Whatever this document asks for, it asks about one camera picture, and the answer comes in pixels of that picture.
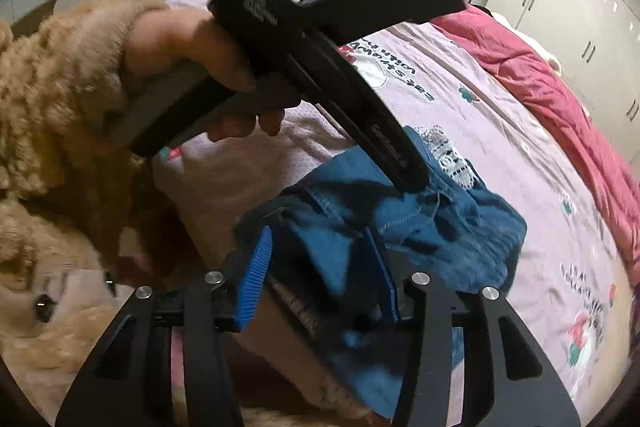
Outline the person's left hand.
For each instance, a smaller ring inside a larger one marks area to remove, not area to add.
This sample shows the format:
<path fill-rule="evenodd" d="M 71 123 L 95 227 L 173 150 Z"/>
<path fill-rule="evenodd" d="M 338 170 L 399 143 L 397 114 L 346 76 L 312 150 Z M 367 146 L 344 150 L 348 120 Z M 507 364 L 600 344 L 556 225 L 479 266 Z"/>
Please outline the person's left hand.
<path fill-rule="evenodd" d="M 191 8 L 146 11 L 134 19 L 122 48 L 120 80 L 137 94 L 184 60 L 201 64 L 233 91 L 250 92 L 256 87 L 246 61 L 215 17 Z"/>

